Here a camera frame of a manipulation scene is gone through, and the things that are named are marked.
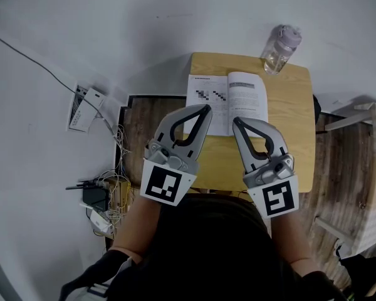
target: wire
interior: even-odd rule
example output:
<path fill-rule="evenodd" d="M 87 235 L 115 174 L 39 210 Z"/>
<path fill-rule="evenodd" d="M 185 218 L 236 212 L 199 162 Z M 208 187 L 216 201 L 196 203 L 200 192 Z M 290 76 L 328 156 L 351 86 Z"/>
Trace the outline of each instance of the wire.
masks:
<path fill-rule="evenodd" d="M 53 78 L 55 80 L 57 80 L 62 86 L 64 86 L 65 88 L 67 88 L 71 93 L 74 93 L 75 95 L 77 95 L 76 92 L 74 92 L 74 90 L 72 90 L 70 87 L 68 87 L 67 85 L 65 85 L 60 79 L 57 78 L 57 76 L 52 73 L 49 69 L 47 69 L 45 66 L 43 66 L 41 63 L 37 62 L 36 60 L 32 59 L 31 57 L 25 55 L 23 52 L 19 51 L 18 49 L 16 49 L 15 47 L 11 46 L 9 43 L 7 43 L 6 41 L 4 41 L 3 39 L 0 38 L 0 42 L 4 43 L 7 47 L 9 47 L 10 49 L 14 50 L 16 53 L 19 53 L 21 56 L 24 56 L 25 58 L 29 59 L 30 61 L 32 61 L 33 63 L 37 64 L 39 67 L 41 67 L 42 69 L 46 70 L 51 76 L 53 76 Z M 86 102 L 87 104 L 89 104 L 93 109 L 95 109 L 99 115 L 99 117 L 104 121 L 107 129 L 112 133 L 112 136 L 113 138 L 116 138 L 116 136 L 113 134 L 113 130 L 112 130 L 112 127 L 110 126 L 110 124 L 108 123 L 108 121 L 106 120 L 105 117 L 103 117 L 102 113 L 99 112 L 99 109 L 97 109 L 94 105 L 92 105 L 89 101 L 87 101 L 85 98 L 82 99 L 84 102 Z"/>
<path fill-rule="evenodd" d="M 248 191 L 245 189 L 245 190 L 239 192 L 237 197 L 239 198 L 239 195 L 241 195 L 242 193 L 249 195 Z"/>
<path fill-rule="evenodd" d="M 123 209 L 127 206 L 127 203 L 128 203 L 128 193 L 130 192 L 130 188 L 131 188 L 131 183 L 128 182 L 127 194 L 126 194 L 126 196 L 125 196 L 125 203 L 124 203 L 124 205 L 121 207 L 121 210 L 123 210 Z"/>
<path fill-rule="evenodd" d="M 98 234 L 98 233 L 96 233 L 95 230 L 92 230 L 92 231 L 93 231 L 93 234 L 96 235 L 96 236 L 104 236 L 103 234 Z"/>
<path fill-rule="evenodd" d="M 98 185 L 99 185 L 99 182 L 100 182 L 100 179 L 102 178 L 102 176 L 104 176 L 108 172 L 114 172 L 114 175 L 108 176 L 108 177 L 103 177 L 103 179 L 102 179 L 102 185 L 104 185 L 104 180 L 106 178 L 113 177 L 113 176 L 116 176 L 117 180 L 119 180 L 119 178 L 121 177 L 121 178 L 124 178 L 128 182 L 130 181 L 128 179 L 128 177 L 125 175 L 125 169 L 123 168 L 123 165 L 122 165 L 123 156 L 125 154 L 131 153 L 129 150 L 127 150 L 127 149 L 124 148 L 124 144 L 123 144 L 124 137 L 125 137 L 125 140 L 127 140 L 127 135 L 126 135 L 126 133 L 124 131 L 124 126 L 123 125 L 118 125 L 118 127 L 117 127 L 117 133 L 116 133 L 116 141 L 117 141 L 117 145 L 118 145 L 118 147 L 120 149 L 120 159 L 118 160 L 118 163 L 115 166 L 115 168 L 109 169 L 108 171 L 105 171 L 105 172 L 101 173 L 99 177 L 95 178 L 95 179 L 97 179 L 97 184 Z M 120 174 L 117 173 L 117 169 L 119 167 L 120 167 L 120 170 L 122 171 L 122 175 L 120 175 Z"/>
<path fill-rule="evenodd" d="M 132 188 L 132 200 L 131 200 L 131 204 L 133 203 L 134 199 L 135 199 L 135 188 L 133 187 Z"/>

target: white box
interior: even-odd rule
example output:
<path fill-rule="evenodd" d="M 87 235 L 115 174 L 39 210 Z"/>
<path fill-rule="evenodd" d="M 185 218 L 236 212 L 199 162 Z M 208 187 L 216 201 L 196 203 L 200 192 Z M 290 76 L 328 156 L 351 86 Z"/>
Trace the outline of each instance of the white box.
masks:
<path fill-rule="evenodd" d="M 106 96 L 91 88 L 88 90 L 83 99 L 84 100 L 82 101 L 81 105 L 78 106 L 78 109 L 76 110 L 75 115 L 70 123 L 70 129 L 87 133 L 89 126 L 92 124 L 93 119 L 95 119 L 97 111 L 85 100 L 99 109 L 103 105 Z"/>
<path fill-rule="evenodd" d="M 90 220 L 102 232 L 106 232 L 107 229 L 111 226 L 111 224 L 107 220 L 102 218 L 94 209 L 91 212 Z"/>

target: wooden table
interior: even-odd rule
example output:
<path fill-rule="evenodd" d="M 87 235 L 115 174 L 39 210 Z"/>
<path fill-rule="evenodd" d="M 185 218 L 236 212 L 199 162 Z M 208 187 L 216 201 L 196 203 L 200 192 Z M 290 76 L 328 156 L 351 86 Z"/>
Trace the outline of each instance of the wooden table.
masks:
<path fill-rule="evenodd" d="M 268 94 L 269 123 L 283 135 L 294 156 L 299 191 L 312 189 L 315 165 L 315 113 L 309 71 L 287 64 L 271 76 L 264 72 L 260 58 L 222 53 L 194 53 L 191 75 L 226 76 L 232 71 L 259 75 Z M 264 139 L 252 139 L 258 151 L 265 151 Z M 234 137 L 206 136 L 197 179 L 192 187 L 242 191 L 244 166 Z"/>

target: white wall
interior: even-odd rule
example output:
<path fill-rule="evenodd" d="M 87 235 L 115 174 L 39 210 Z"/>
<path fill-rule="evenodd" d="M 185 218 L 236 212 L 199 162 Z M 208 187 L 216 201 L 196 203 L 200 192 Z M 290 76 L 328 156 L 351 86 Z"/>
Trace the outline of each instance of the white wall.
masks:
<path fill-rule="evenodd" d="M 69 91 L 0 42 L 0 264 L 23 300 L 57 300 L 105 248 L 78 205 L 81 192 L 65 187 L 112 168 L 115 143 L 101 120 L 89 135 L 67 132 L 70 105 Z"/>
<path fill-rule="evenodd" d="M 192 52 L 259 56 L 280 23 L 325 110 L 376 99 L 376 0 L 0 0 L 0 28 L 121 102 L 183 95 Z"/>

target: bottle cap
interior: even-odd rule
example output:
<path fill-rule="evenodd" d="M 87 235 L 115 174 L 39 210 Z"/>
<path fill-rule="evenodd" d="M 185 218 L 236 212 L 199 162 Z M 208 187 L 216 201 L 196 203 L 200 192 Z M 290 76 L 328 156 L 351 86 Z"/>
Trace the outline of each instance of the bottle cap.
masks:
<path fill-rule="evenodd" d="M 290 48 L 296 48 L 302 40 L 301 34 L 291 26 L 282 26 L 278 31 L 278 40 Z"/>

